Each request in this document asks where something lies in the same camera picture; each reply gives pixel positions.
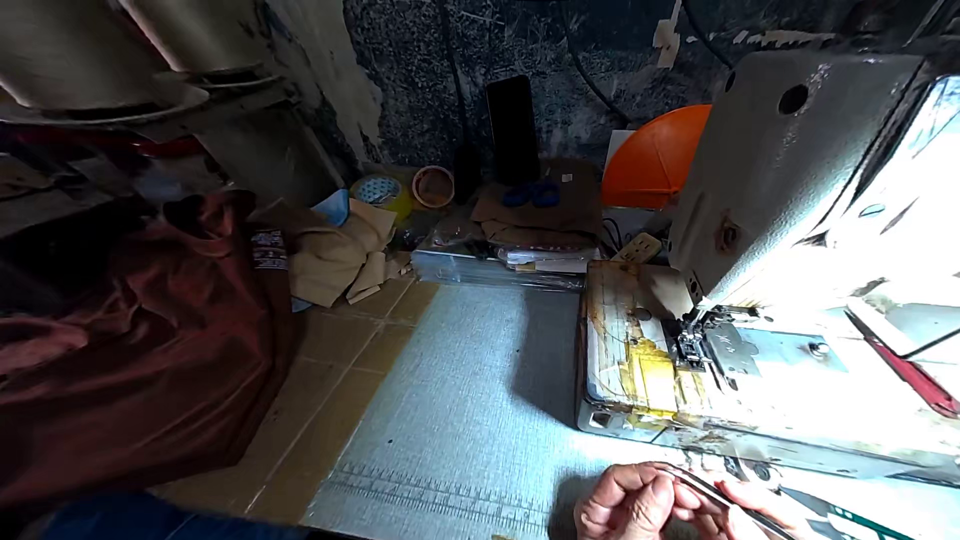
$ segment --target cutting mat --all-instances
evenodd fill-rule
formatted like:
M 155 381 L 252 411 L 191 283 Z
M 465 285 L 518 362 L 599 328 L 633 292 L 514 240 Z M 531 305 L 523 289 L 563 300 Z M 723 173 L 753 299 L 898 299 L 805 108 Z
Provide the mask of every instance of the cutting mat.
M 566 538 L 611 463 L 683 463 L 572 427 L 577 306 L 442 287 L 300 522 L 377 539 Z

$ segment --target orange plastic container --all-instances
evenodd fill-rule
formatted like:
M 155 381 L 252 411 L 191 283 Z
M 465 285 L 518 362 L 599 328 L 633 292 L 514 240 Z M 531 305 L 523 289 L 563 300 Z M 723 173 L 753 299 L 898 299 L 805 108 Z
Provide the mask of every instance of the orange plastic container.
M 647 122 L 616 150 L 600 191 L 608 207 L 661 209 L 684 187 L 710 105 L 672 110 Z

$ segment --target wall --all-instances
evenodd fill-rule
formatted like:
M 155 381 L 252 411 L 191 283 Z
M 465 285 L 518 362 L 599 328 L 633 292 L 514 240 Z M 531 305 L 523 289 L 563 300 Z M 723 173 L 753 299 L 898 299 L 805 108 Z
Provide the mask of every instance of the wall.
M 461 125 L 438 17 L 444 0 L 253 2 L 280 69 L 348 176 L 364 161 L 451 164 Z M 610 130 L 624 126 L 575 71 L 557 3 L 445 3 L 478 142 L 491 146 L 484 84 L 525 74 L 541 153 L 602 166 Z M 761 47 L 823 42 L 854 3 L 690 0 L 711 41 L 734 63 Z M 709 103 L 726 81 L 727 68 L 696 42 L 679 0 L 570 0 L 565 7 L 586 71 L 637 124 Z M 672 61 L 671 51 L 654 47 L 659 24 L 663 37 L 679 35 Z M 485 159 L 489 165 L 489 152 Z

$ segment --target sewing machine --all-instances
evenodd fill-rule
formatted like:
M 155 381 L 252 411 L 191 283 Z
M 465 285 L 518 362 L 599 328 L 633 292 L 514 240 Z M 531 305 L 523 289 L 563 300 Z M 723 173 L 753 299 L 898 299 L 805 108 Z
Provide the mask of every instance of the sewing machine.
M 957 67 L 746 57 L 665 210 L 671 267 L 588 270 L 578 427 L 960 486 Z

